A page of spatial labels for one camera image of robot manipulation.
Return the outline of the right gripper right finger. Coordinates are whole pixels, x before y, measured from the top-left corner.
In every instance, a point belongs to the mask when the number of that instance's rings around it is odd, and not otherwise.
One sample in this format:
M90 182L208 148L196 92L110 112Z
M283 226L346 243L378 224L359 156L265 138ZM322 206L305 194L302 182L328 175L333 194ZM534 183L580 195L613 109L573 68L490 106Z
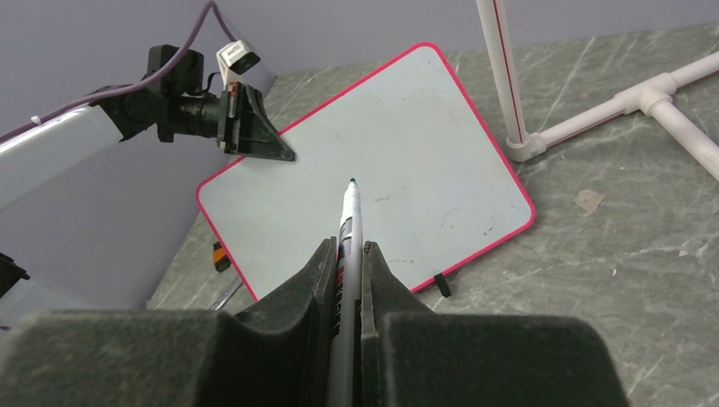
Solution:
M439 314L364 246L362 406L626 406L603 338L556 315Z

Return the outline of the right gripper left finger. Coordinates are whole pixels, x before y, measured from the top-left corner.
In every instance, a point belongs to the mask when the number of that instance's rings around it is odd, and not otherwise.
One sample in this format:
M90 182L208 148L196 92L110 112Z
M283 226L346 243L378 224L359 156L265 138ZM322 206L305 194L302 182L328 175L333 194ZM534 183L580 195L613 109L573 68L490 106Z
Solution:
M4 406L322 406L334 238L240 313L38 313L1 347Z

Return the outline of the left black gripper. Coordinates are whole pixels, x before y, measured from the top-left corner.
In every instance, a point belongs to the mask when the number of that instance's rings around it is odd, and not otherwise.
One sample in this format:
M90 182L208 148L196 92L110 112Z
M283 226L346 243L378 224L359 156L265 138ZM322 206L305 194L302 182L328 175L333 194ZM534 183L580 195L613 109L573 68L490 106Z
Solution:
M280 161L294 161L296 153L272 125L262 93L240 82L230 82L221 93L218 146L225 153Z

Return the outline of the green white marker pen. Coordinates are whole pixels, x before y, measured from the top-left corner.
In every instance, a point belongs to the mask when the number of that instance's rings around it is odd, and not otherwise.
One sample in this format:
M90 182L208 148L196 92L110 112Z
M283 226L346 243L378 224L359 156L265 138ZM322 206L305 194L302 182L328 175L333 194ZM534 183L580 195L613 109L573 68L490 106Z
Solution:
M361 302L363 220L360 190L352 178L343 196L337 248L335 304L332 318L327 406L354 404L355 333Z

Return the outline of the red framed whiteboard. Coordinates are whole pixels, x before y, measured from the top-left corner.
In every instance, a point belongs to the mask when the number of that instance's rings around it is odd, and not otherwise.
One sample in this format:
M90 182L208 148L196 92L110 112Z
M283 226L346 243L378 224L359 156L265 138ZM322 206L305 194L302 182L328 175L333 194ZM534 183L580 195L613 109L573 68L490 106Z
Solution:
M240 158L198 206L253 299L339 231L356 180L365 239L411 291L524 232L535 205L438 46L421 42L286 127L292 161Z

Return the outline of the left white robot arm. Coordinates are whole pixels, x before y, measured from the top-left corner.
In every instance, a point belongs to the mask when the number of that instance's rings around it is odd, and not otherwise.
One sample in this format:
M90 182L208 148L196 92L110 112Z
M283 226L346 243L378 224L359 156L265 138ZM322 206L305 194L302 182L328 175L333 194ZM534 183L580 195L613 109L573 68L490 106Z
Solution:
M262 93L243 75L259 56L242 41L216 54L222 91L210 91L201 53L152 47L135 85L105 86L52 119L1 139L1 206L6 209L80 162L155 127L161 142L182 134L214 140L227 154L293 161L265 112Z

